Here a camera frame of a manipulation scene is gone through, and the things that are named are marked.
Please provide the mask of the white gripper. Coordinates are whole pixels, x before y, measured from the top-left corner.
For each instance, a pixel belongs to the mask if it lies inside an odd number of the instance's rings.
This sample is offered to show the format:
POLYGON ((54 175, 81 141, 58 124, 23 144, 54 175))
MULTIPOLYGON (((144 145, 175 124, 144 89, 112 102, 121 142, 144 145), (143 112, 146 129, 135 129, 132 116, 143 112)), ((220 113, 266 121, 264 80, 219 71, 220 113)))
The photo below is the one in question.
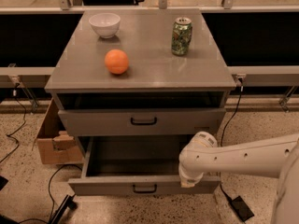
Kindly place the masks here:
POLYGON ((189 144, 180 151, 178 174, 182 188, 194 188, 203 178, 199 161, 203 148, 217 147, 217 140, 207 132, 197 133, 189 144))

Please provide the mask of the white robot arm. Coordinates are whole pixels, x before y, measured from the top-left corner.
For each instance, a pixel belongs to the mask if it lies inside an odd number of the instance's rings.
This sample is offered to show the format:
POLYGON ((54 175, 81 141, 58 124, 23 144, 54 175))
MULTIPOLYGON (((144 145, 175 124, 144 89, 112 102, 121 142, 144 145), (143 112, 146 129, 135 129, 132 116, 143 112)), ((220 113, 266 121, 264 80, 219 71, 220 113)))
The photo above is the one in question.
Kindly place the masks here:
POLYGON ((213 135, 197 133, 179 154, 180 185, 192 188, 208 172, 278 180, 271 224, 299 224, 299 134, 220 147, 213 135))

